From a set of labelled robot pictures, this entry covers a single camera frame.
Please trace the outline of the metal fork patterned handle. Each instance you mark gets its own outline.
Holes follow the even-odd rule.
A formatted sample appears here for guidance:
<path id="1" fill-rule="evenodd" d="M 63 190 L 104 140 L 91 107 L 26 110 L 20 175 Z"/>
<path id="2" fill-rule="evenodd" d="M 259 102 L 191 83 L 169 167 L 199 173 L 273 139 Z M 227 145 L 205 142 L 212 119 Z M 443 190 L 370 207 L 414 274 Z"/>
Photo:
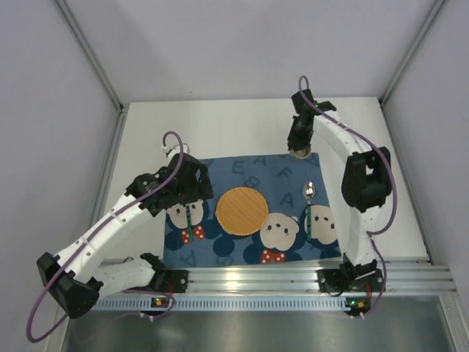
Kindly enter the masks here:
<path id="1" fill-rule="evenodd" d="M 185 209 L 186 209 L 186 220 L 187 220 L 186 238 L 187 238 L 187 242 L 190 243 L 191 241 L 193 241 L 193 230 L 192 230 L 192 223 L 191 223 L 191 207 L 190 207 L 190 205 L 186 205 Z"/>

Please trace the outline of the small clear glass cup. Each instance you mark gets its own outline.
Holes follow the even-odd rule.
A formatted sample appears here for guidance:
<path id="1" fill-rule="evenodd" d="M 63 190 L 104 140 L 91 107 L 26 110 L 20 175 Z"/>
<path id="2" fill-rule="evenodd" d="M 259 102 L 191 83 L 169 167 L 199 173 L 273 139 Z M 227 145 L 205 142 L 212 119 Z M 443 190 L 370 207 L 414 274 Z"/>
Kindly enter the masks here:
<path id="1" fill-rule="evenodd" d="M 289 150 L 289 154 L 297 159 L 306 159 L 311 155 L 311 148 L 307 147 L 302 150 Z"/>

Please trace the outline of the round wooden plate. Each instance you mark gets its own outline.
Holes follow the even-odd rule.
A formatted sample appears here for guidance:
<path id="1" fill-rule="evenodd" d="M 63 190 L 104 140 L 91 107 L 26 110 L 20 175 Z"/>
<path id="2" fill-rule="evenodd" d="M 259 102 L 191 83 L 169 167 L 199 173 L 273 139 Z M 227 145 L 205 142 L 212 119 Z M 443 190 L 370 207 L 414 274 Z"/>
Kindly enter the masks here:
<path id="1" fill-rule="evenodd" d="M 236 187 L 225 192 L 217 202 L 215 217 L 230 235 L 249 236 L 259 231 L 269 214 L 267 200 L 249 187 Z"/>

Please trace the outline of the blue cartoon placemat cloth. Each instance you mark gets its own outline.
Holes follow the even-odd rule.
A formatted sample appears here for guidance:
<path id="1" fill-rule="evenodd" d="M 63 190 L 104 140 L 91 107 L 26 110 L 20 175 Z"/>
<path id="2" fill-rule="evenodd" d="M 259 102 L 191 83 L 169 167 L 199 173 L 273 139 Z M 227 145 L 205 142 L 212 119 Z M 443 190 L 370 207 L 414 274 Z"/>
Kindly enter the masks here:
<path id="1" fill-rule="evenodd" d="M 169 268 L 271 265 L 340 256 L 320 157 L 206 159 L 214 196 L 166 213 Z"/>

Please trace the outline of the metal spoon patterned handle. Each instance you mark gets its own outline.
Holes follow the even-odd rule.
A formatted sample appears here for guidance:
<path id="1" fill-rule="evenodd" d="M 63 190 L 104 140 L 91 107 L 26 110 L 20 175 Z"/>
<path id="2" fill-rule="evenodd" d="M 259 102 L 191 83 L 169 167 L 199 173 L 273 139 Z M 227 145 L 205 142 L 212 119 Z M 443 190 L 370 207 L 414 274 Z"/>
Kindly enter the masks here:
<path id="1" fill-rule="evenodd" d="M 311 240 L 311 206 L 312 200 L 316 194 L 316 188 L 312 181 L 308 181 L 304 184 L 302 190 L 303 197 L 306 200 L 306 235 L 307 239 Z"/>

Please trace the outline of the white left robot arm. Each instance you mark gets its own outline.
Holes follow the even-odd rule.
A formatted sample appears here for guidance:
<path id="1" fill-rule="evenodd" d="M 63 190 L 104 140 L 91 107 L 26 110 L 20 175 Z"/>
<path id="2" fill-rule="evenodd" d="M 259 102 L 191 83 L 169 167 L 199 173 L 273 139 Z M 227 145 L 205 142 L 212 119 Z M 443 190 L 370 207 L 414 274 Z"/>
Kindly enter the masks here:
<path id="1" fill-rule="evenodd" d="M 211 198 L 208 166 L 189 154 L 176 154 L 156 173 L 137 176 L 113 208 L 78 240 L 37 260 L 45 289 L 72 319 L 115 293 L 135 287 L 158 290 L 167 277 L 159 257 L 143 253 L 124 263 L 104 265 L 106 257 L 135 228 L 160 212 Z"/>

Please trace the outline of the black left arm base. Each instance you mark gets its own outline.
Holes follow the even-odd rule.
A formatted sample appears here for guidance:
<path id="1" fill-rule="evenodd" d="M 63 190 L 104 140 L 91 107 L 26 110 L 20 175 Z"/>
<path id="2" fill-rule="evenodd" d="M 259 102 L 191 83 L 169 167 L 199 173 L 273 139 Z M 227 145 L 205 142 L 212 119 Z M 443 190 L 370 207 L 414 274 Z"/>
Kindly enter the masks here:
<path id="1" fill-rule="evenodd" d="M 162 293 L 185 293 L 188 287 L 188 270 L 168 269 L 160 265 L 155 269 L 152 287 Z"/>

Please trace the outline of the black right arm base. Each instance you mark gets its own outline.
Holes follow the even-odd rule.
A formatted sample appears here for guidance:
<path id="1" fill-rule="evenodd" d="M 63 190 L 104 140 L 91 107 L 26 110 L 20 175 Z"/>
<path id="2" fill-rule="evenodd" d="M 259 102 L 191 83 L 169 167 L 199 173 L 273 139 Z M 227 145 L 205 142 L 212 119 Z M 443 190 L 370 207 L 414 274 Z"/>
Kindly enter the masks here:
<path id="1" fill-rule="evenodd" d="M 319 270 L 317 278 L 320 292 L 330 296 L 351 292 L 365 293 L 368 289 L 377 293 L 383 288 L 385 281 L 376 260 L 353 265 L 346 255 L 338 268 Z"/>

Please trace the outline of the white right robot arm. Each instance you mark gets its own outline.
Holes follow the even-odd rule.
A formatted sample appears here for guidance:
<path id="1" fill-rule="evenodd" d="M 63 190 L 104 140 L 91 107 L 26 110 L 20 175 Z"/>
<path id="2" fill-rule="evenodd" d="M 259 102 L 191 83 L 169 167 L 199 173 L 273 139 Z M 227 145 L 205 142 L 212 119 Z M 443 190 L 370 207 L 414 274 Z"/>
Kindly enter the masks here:
<path id="1" fill-rule="evenodd" d="M 377 261 L 369 233 L 392 192 L 386 164 L 391 162 L 387 148 L 377 153 L 364 140 L 347 130 L 340 120 L 326 117 L 327 111 L 336 107 L 329 101 L 314 102 L 310 89 L 300 90 L 292 96 L 295 112 L 287 137 L 291 155 L 305 159 L 311 155 L 311 140 L 320 136 L 344 162 L 341 183 L 342 197 L 350 207 L 349 240 L 342 251 L 339 266 L 347 282 L 373 275 Z"/>

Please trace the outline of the right aluminium frame post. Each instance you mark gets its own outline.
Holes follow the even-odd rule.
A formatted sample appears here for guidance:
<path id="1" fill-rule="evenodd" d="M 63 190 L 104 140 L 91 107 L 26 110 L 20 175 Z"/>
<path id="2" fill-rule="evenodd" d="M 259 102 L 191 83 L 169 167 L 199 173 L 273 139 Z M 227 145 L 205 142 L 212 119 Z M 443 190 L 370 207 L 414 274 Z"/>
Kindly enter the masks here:
<path id="1" fill-rule="evenodd" d="M 412 61 L 415 59 L 418 51 L 420 50 L 420 47 L 429 36 L 429 33 L 432 31 L 433 26 L 436 24 L 447 4 L 447 0 L 436 0 L 432 2 L 432 6 L 425 15 L 423 22 L 418 26 L 417 32 L 413 36 L 409 46 L 402 55 L 398 66 L 391 76 L 391 80 L 386 85 L 383 94 L 378 98 L 380 107 L 384 107 L 391 98 L 392 94 L 395 92 L 400 81 L 403 79 L 404 74 L 411 66 Z"/>

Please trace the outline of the aluminium frame post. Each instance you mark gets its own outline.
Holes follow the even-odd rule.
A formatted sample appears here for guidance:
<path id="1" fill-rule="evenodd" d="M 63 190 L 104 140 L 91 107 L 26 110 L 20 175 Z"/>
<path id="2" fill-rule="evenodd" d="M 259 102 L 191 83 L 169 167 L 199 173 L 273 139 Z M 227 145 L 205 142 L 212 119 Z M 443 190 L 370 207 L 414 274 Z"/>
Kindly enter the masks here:
<path id="1" fill-rule="evenodd" d="M 418 26 L 417 32 L 413 36 L 409 46 L 402 55 L 398 66 L 391 76 L 391 80 L 386 85 L 383 94 L 378 98 L 380 107 L 384 107 L 391 98 L 392 94 L 395 92 L 400 81 L 403 79 L 404 74 L 411 66 L 412 61 L 415 59 L 418 51 L 420 50 L 420 47 L 429 36 L 429 33 L 432 31 L 433 26 L 436 24 L 447 4 L 447 0 L 436 0 L 432 2 L 432 6 L 425 15 L 423 22 Z"/>
<path id="2" fill-rule="evenodd" d="M 123 110 L 123 103 L 118 98 L 115 89 L 112 87 L 112 84 L 109 81 L 108 76 L 106 75 L 106 72 L 104 71 L 103 66 L 100 63 L 100 60 L 97 58 L 95 51 L 87 40 L 83 29 L 81 28 L 79 22 L 74 16 L 73 11 L 70 9 L 68 3 L 64 0 L 52 0 L 52 4 L 55 6 L 58 13 L 61 15 L 66 27 L 70 30 L 74 40 L 77 42 L 78 47 L 83 53 L 86 61 L 89 63 L 92 72 L 96 76 L 97 80 L 100 82 L 102 88 L 105 90 L 114 108 L 117 111 Z"/>

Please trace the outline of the left aluminium frame post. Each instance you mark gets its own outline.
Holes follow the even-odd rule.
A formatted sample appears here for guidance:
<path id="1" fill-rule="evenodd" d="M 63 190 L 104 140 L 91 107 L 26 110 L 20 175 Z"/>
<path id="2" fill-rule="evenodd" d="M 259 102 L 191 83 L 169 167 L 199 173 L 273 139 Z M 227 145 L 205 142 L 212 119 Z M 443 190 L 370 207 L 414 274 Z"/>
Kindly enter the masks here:
<path id="1" fill-rule="evenodd" d="M 100 63 L 100 60 L 97 58 L 95 51 L 87 40 L 83 29 L 81 28 L 79 22 L 74 16 L 73 11 L 70 9 L 68 3 L 64 0 L 52 0 L 52 4 L 55 6 L 58 13 L 61 15 L 66 27 L 70 30 L 74 40 L 77 42 L 78 47 L 83 53 L 86 61 L 89 63 L 92 72 L 96 76 L 97 80 L 100 82 L 102 88 L 105 90 L 114 108 L 117 111 L 123 110 L 123 103 L 118 98 L 115 89 L 112 87 L 112 84 L 109 81 L 108 76 L 106 75 L 106 72 L 104 71 L 103 66 Z"/>

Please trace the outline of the aluminium mounting rail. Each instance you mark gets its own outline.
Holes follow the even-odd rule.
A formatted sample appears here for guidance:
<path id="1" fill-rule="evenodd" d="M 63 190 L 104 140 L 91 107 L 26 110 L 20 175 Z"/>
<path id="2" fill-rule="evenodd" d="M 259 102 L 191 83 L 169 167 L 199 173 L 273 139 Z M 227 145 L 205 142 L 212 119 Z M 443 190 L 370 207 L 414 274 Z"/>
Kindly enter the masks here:
<path id="1" fill-rule="evenodd" d="M 262 293 L 318 293 L 322 269 L 339 266 L 332 260 L 297 261 L 280 265 L 246 265 L 223 268 L 191 268 L 187 294 L 247 296 Z M 388 295 L 433 296 L 457 291 L 448 267 L 412 260 L 386 263 Z"/>

